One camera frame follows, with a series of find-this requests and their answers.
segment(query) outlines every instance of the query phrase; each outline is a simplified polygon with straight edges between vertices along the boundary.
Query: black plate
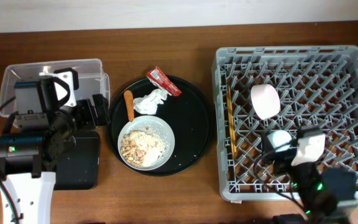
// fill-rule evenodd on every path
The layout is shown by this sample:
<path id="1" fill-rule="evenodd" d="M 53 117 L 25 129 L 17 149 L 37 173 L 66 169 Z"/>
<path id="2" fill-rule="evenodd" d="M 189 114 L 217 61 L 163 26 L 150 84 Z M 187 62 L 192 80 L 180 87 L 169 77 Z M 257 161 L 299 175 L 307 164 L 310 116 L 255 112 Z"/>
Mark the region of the black plate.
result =
<path id="1" fill-rule="evenodd" d="M 168 96 L 163 105 L 158 106 L 155 116 L 163 119 L 172 128 L 175 135 L 175 148 L 171 158 L 161 167 L 140 171 L 129 167 L 119 155 L 118 135 L 128 123 L 127 110 L 122 92 L 110 107 L 111 122 L 108 127 L 108 139 L 116 157 L 128 168 L 145 175 L 165 176 L 181 172 L 192 166 L 209 148 L 213 138 L 214 119 L 211 107 L 202 92 L 181 78 L 169 76 L 182 92 L 180 96 Z M 125 90 L 130 90 L 134 98 L 148 95 L 157 87 L 147 78 L 141 79 Z M 135 111 L 135 117 L 141 116 Z"/>

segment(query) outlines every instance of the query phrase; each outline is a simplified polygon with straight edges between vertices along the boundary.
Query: wooden table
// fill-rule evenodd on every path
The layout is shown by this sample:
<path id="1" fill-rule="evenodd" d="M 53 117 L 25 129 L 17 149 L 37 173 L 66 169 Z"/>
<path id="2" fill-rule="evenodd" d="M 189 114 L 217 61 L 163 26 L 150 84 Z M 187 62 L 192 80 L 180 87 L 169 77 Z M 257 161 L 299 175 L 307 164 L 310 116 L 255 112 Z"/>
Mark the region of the wooden table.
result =
<path id="1" fill-rule="evenodd" d="M 10 64 L 100 58 L 110 77 L 112 100 L 157 65 L 197 86 L 212 105 L 211 65 L 216 49 L 269 45 L 358 46 L 358 22 L 0 34 L 0 87 Z M 0 118 L 0 133 L 3 123 Z M 98 186 L 55 191 L 52 223 L 251 222 L 299 212 L 286 201 L 241 205 L 224 201 L 218 187 L 216 140 L 195 166 L 161 178 L 126 168 L 110 150 L 105 129 L 98 132 L 102 137 Z M 358 209 L 352 220 L 358 223 Z"/>

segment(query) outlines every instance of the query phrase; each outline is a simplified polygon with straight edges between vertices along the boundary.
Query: clear plastic container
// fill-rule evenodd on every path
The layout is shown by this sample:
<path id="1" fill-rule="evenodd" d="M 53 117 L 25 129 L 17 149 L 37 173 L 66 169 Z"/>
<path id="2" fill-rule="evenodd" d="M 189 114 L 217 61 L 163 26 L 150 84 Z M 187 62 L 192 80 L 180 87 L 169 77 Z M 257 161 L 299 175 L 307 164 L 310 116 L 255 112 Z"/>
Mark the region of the clear plastic container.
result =
<path id="1" fill-rule="evenodd" d="M 62 68 L 72 68 L 78 72 L 80 87 L 74 91 L 76 100 L 89 98 L 92 101 L 93 94 L 102 94 L 110 104 L 109 76 L 103 72 L 102 61 L 99 59 L 64 60 L 56 62 L 39 62 L 10 65 L 5 69 L 0 92 L 0 106 L 10 97 L 15 95 L 14 85 L 23 78 L 39 76 L 40 72 L 53 73 Z M 7 118 L 17 111 L 16 103 L 7 105 L 0 116 Z"/>

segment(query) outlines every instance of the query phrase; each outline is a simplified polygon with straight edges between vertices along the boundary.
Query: carrot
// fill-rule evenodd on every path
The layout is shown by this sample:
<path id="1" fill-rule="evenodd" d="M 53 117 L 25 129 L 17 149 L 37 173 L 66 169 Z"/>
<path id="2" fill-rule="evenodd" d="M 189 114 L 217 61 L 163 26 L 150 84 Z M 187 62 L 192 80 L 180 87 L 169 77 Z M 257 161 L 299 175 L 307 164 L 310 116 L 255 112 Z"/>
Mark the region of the carrot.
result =
<path id="1" fill-rule="evenodd" d="M 128 120 L 132 122 L 135 119 L 135 112 L 134 112 L 134 95 L 130 90 L 126 90 L 124 92 L 124 100 L 127 106 L 128 112 Z"/>

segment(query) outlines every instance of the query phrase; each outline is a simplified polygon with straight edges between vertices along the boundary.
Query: red snack packet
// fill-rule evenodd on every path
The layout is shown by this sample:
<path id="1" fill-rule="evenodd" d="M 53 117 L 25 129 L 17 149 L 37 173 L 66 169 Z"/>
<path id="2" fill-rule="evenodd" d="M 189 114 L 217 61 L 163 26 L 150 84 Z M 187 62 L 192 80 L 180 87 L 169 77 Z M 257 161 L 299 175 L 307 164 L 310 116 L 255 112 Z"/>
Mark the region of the red snack packet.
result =
<path id="1" fill-rule="evenodd" d="M 171 96 L 179 96 L 181 94 L 178 87 L 175 86 L 175 84 L 173 84 L 158 67 L 147 72 L 146 77 L 153 83 L 153 85 L 167 91 Z"/>

